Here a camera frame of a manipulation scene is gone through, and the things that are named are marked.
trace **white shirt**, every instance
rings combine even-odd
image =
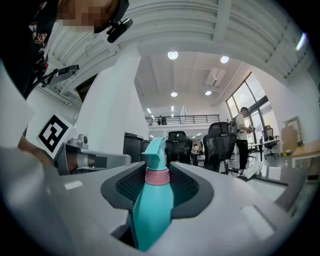
[[[235,125],[236,125],[237,129],[240,129],[240,125],[244,125],[245,126],[245,118],[244,118],[244,116],[242,114],[238,114],[238,116],[236,117]],[[237,132],[237,134],[236,134],[236,138],[238,140],[244,140],[244,141],[248,140],[247,131],[240,129],[240,131]]]

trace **black t-shirt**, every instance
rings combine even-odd
[[[33,67],[43,54],[56,21],[59,0],[4,2],[7,6],[2,6],[2,11],[10,18],[5,21],[9,33],[1,39],[1,57],[13,83],[26,98],[32,89],[33,81],[29,84],[29,80]]]

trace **cardboard box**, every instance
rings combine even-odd
[[[289,125],[281,129],[281,141],[282,141],[282,152],[291,151],[293,153],[298,145],[298,132],[292,126]]]

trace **air conditioner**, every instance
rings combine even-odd
[[[222,78],[224,77],[226,71],[223,69],[219,69],[219,68],[213,68],[211,69],[205,84],[207,86],[210,86],[212,91],[214,92],[218,92],[220,90],[219,87],[219,83],[222,80]]]

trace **black pants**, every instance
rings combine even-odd
[[[248,141],[237,139],[236,145],[239,149],[240,169],[246,169],[246,165],[248,162]]]

